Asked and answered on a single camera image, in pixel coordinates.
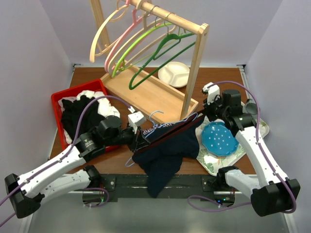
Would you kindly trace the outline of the light blue wire hanger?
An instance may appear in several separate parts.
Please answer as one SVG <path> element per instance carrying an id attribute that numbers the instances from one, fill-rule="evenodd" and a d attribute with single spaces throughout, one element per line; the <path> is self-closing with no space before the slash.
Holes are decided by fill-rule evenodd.
<path id="1" fill-rule="evenodd" d="M 153 114 L 155 113 L 164 113 L 163 111 L 160 111 L 160 110 L 156 110 L 156 111 L 153 111 L 150 115 L 149 115 L 149 120 L 153 123 L 153 126 L 150 128 L 150 131 L 145 134 L 146 137 L 148 137 L 149 135 L 151 135 L 156 129 L 158 128 L 163 128 L 163 127 L 168 127 L 168 126 L 171 126 L 173 124 L 177 124 L 177 123 L 181 123 L 181 122 L 186 122 L 190 117 L 194 116 L 194 119 L 192 121 L 194 121 L 195 119 L 198 118 L 198 113 L 197 112 L 194 112 L 192 114 L 190 114 L 187 118 L 183 119 L 183 120 L 180 120 L 180 121 L 175 121 L 175 122 L 166 122 L 166 123 L 162 123 L 162 124 L 156 124 L 152 119 L 151 117 L 153 116 Z"/>

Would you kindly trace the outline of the navy tank top red trim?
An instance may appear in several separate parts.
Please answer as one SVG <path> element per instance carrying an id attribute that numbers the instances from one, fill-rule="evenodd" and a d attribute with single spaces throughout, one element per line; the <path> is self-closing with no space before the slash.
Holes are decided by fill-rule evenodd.
<path id="1" fill-rule="evenodd" d="M 151 145 L 133 154 L 132 160 L 148 175 L 147 192 L 152 198 L 157 198 L 180 170 L 184 157 L 197 158 L 200 147 L 195 131 L 204 118 L 202 112 L 198 112 L 184 122 L 154 129 L 147 137 Z"/>

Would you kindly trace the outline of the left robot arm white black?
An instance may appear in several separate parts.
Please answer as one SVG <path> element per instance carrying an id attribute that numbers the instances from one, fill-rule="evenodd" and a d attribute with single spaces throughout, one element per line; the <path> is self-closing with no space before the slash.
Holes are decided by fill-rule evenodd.
<path id="1" fill-rule="evenodd" d="M 43 165 L 22 175 L 8 175 L 4 179 L 7 199 L 17 218 L 33 214 L 47 200 L 67 192 L 98 189 L 101 178 L 93 166 L 86 166 L 73 175 L 65 176 L 65 173 L 104 154 L 111 146 L 127 145 L 134 151 L 140 142 L 147 142 L 140 127 L 145 121 L 142 112 L 129 114 L 127 127 L 122 129 L 119 117 L 108 116 Z"/>

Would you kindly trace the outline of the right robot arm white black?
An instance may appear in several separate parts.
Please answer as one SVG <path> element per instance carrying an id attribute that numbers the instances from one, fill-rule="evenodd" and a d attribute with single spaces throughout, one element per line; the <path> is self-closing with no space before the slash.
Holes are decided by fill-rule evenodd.
<path id="1" fill-rule="evenodd" d="M 225 123 L 248 155 L 258 178 L 255 181 L 237 167 L 227 166 L 217 173 L 218 188 L 223 191 L 231 187 L 238 189 L 250 199 L 259 216 L 294 212 L 300 184 L 297 179 L 289 179 L 272 157 L 259 134 L 259 121 L 243 112 L 240 92 L 221 92 L 216 85 L 207 86 L 202 92 L 207 95 L 203 102 L 204 114 L 209 120 L 220 119 Z"/>

